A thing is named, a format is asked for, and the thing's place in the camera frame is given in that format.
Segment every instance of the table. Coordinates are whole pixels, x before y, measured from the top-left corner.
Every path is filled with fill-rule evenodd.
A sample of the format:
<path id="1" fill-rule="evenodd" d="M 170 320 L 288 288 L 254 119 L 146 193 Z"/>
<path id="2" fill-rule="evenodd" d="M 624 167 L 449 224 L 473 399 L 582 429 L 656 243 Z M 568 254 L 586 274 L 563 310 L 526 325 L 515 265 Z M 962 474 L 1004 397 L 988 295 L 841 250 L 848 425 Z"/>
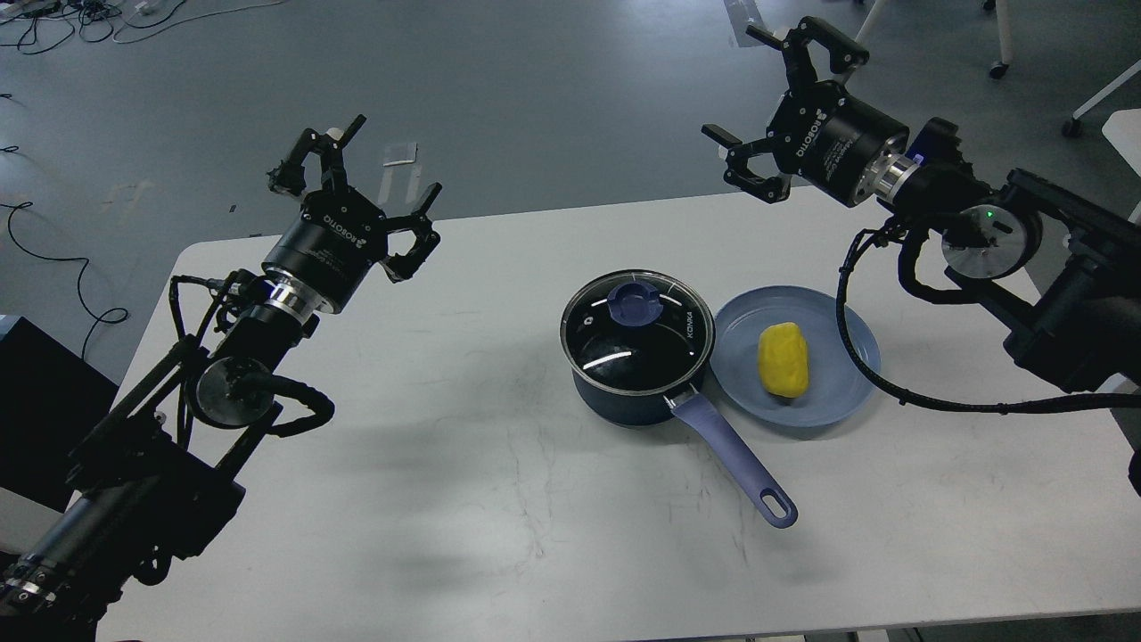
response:
<path id="1" fill-rule="evenodd" d="M 1133 171 L 1141 176 L 1141 109 L 1122 109 L 1109 114 L 1101 132 Z M 1141 222 L 1141 203 L 1133 208 L 1130 220 Z"/>
<path id="2" fill-rule="evenodd" d="M 709 382 L 800 507 L 777 530 L 679 422 L 626 430 L 576 397 L 559 316 L 592 277 L 658 269 L 714 310 L 766 284 L 833 291 L 851 235 L 884 217 L 806 187 L 777 205 L 721 194 L 438 222 L 415 278 L 371 274 L 278 369 L 330 395 L 333 422 L 267 440 L 237 517 L 162 585 L 129 583 L 99 640 L 645 640 L 1141 609 L 1141 501 L 1107 412 L 945 415 L 877 395 L 792 431 Z M 192 245 L 175 271 L 256 269 L 274 242 Z M 929 253 L 920 275 L 946 283 Z M 1034 295 L 1023 273 L 1006 281 Z M 981 308 L 904 293 L 893 251 L 865 257 L 849 300 L 913 390 L 1053 393 Z M 124 385 L 172 339 L 160 296 Z M 234 437 L 200 428 L 193 449 Z"/>

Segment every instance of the blue saucepan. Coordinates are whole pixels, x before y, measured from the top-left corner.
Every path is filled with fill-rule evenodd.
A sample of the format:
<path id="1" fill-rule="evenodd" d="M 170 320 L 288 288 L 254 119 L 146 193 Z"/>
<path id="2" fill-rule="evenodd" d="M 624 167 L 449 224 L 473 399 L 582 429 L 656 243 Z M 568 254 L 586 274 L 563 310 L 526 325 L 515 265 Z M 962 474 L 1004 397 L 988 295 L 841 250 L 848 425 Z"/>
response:
<path id="1" fill-rule="evenodd" d="M 698 392 L 714 325 L 691 287 L 649 269 L 605 274 L 570 298 L 560 338 L 575 388 L 594 413 L 624 426 L 680 418 L 709 444 L 770 525 L 787 528 L 796 521 L 788 495 Z"/>

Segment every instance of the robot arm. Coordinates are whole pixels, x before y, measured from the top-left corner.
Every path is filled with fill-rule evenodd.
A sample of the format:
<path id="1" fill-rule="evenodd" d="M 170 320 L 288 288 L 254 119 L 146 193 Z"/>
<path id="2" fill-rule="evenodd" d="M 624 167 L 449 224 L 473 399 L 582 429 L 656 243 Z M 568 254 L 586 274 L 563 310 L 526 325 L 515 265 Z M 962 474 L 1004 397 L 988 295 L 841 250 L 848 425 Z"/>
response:
<path id="1" fill-rule="evenodd" d="M 900 244 L 898 278 L 913 295 L 939 304 L 979 303 L 1010 330 L 1003 348 L 1014 364 L 1067 393 L 1093 391 L 1115 373 L 1141 383 L 1141 228 L 1053 182 L 1014 169 L 994 188 L 974 177 L 958 151 L 957 125 L 931 119 L 907 146 L 907 128 L 848 94 L 844 82 L 867 51 L 818 18 L 806 17 L 784 39 L 755 26 L 747 32 L 784 56 L 788 89 L 764 138 L 744 143 L 715 124 L 702 131 L 727 148 L 725 179 L 766 202 L 787 197 L 793 174 L 847 206 L 873 195 L 891 213 L 881 229 L 853 241 L 837 287 L 837 326 L 847 283 L 869 246 Z M 818 80 L 807 47 L 820 42 L 837 74 Z M 756 176 L 750 159 L 771 154 L 777 176 Z M 996 279 L 1021 268 L 1038 250 L 1043 216 L 1069 228 L 1070 257 L 1037 302 Z M 915 262 L 930 231 L 941 237 L 945 274 L 955 289 L 921 283 Z M 1075 395 L 1011 405 L 965 405 L 920 396 L 891 384 L 849 351 L 860 372 L 900 403 L 963 413 L 1059 413 L 1141 407 L 1138 396 Z M 1141 494 L 1141 450 L 1131 480 Z"/>
<path id="2" fill-rule="evenodd" d="M 301 196 L 304 160 L 321 156 L 322 188 L 305 194 L 301 213 L 266 255 L 264 274 L 236 270 L 225 279 L 176 276 L 170 301 L 178 342 L 71 454 L 68 483 L 82 496 L 3 575 L 0 639 L 90 640 L 131 577 L 162 582 L 171 559 L 199 555 L 234 517 L 245 490 L 234 482 L 265 436 L 291 437 L 333 416 L 318 391 L 274 374 L 285 355 L 313 335 L 317 311 L 339 312 L 369 269 L 380 262 L 396 282 L 411 277 L 439 243 L 427 210 L 431 185 L 408 216 L 389 218 L 348 185 L 341 149 L 364 123 L 318 135 L 307 129 L 270 172 L 270 189 Z M 411 230 L 404 255 L 389 254 L 389 234 Z M 185 332 L 178 285 L 213 292 L 195 334 Z M 215 317 L 225 338 L 202 347 Z M 159 405 L 178 392 L 177 439 L 162 430 Z M 278 398 L 311 415 L 277 425 Z M 187 452 L 197 418 L 243 429 L 211 466 Z"/>

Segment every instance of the yellow sponge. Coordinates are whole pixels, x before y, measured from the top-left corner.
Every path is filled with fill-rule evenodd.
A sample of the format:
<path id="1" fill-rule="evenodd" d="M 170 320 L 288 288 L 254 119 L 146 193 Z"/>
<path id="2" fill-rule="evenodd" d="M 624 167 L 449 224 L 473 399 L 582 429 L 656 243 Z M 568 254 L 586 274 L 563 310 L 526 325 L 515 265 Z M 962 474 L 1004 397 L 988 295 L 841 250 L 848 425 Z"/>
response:
<path id="1" fill-rule="evenodd" d="M 756 369 L 764 390 L 795 399 L 808 390 L 808 342 L 792 320 L 769 326 L 756 344 Z"/>

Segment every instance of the pot handle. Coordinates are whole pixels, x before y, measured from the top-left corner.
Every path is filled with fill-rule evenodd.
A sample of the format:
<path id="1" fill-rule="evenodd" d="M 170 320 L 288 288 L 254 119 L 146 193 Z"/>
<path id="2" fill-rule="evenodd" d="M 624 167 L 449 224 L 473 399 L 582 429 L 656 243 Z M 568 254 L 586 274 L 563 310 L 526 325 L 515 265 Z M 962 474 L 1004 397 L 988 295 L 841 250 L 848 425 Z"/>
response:
<path id="1" fill-rule="evenodd" d="M 764 469 L 764 465 L 753 455 L 741 436 L 733 430 L 729 422 L 718 413 L 710 400 L 698 393 L 687 396 L 685 401 L 666 399 L 670 411 L 675 417 L 689 424 L 697 434 L 710 445 L 713 453 L 721 460 L 725 468 L 737 480 L 742 490 L 753 502 L 761 515 L 777 528 L 788 528 L 798 517 L 796 505 L 792 503 L 777 480 Z M 777 517 L 764 503 L 769 497 L 784 510 L 783 517 Z"/>

